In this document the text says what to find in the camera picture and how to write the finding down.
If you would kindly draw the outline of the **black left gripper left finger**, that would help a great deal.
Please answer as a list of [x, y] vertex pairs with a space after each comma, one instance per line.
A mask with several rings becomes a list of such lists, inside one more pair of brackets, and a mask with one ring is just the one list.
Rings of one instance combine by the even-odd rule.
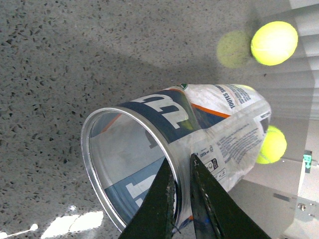
[[121, 239], [170, 239], [174, 228], [175, 181], [165, 159]]

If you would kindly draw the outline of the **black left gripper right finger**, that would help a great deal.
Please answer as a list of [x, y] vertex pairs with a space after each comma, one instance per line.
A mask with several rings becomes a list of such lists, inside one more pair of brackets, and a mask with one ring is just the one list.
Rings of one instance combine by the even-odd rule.
[[190, 199], [197, 239], [268, 239], [196, 154], [190, 157]]

